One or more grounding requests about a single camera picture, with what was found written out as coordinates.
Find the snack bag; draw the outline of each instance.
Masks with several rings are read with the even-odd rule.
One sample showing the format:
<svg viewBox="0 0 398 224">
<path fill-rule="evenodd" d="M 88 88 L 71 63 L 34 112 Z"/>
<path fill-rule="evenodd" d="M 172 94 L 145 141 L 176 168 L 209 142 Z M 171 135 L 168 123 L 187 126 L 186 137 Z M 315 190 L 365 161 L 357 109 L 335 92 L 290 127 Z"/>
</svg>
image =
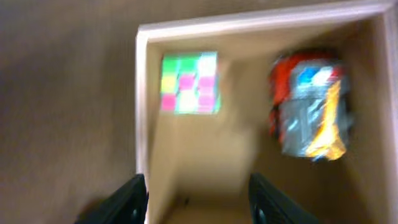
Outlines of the snack bag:
<svg viewBox="0 0 398 224">
<path fill-rule="evenodd" d="M 306 50 L 280 58 L 270 76 L 271 133 L 282 153 L 329 160 L 346 152 L 349 90 L 341 62 L 330 50 Z"/>
</svg>

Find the black object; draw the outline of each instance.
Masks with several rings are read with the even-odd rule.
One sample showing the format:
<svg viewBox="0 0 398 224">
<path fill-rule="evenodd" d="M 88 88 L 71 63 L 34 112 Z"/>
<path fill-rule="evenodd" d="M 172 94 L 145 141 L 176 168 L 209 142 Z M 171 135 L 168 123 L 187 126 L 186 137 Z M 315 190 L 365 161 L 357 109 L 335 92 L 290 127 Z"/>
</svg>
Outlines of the black object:
<svg viewBox="0 0 398 224">
<path fill-rule="evenodd" d="M 148 198 L 144 175 L 137 174 L 75 224 L 143 224 Z"/>
<path fill-rule="evenodd" d="M 143 224 L 148 198 L 144 176 L 138 174 L 75 224 Z M 319 223 L 261 174 L 250 177 L 249 201 L 253 224 Z"/>
<path fill-rule="evenodd" d="M 249 201 L 253 224 L 318 224 L 319 221 L 270 184 L 252 174 Z"/>
</svg>

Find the brown carpet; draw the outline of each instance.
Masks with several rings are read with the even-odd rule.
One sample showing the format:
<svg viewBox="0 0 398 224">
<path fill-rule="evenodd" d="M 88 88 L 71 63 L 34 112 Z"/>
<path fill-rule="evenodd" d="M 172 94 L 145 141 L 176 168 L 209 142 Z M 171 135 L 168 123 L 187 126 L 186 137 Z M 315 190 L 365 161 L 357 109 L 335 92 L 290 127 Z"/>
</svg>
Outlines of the brown carpet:
<svg viewBox="0 0 398 224">
<path fill-rule="evenodd" d="M 139 24 L 315 2 L 0 3 L 0 223 L 72 223 L 133 176 Z"/>
</svg>

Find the rubik's cube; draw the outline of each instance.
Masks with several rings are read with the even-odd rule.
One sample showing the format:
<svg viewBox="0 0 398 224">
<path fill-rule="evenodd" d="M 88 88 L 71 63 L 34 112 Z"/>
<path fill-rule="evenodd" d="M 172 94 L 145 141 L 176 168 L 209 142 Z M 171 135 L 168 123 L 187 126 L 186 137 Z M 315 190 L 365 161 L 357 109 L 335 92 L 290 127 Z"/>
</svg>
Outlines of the rubik's cube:
<svg viewBox="0 0 398 224">
<path fill-rule="evenodd" d="M 220 109 L 217 53 L 166 55 L 162 61 L 161 110 L 213 114 Z"/>
</svg>

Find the pink sticker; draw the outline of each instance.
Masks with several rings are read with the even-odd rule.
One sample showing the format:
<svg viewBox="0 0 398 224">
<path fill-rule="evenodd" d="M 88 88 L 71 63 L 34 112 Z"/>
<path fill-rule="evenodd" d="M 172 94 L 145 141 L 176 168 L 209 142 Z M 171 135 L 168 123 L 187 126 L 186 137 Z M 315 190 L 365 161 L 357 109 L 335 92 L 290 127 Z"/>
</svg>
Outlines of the pink sticker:
<svg viewBox="0 0 398 224">
<path fill-rule="evenodd" d="M 200 77 L 198 87 L 200 90 L 214 89 L 216 85 L 216 77 Z"/>
<path fill-rule="evenodd" d="M 180 90 L 192 90 L 195 83 L 195 76 L 192 74 L 183 74 L 179 80 Z"/>
<path fill-rule="evenodd" d="M 216 98 L 214 95 L 202 95 L 199 96 L 199 107 L 214 107 Z"/>
<path fill-rule="evenodd" d="M 174 111 L 177 102 L 177 97 L 173 94 L 162 96 L 162 110 Z"/>
</svg>

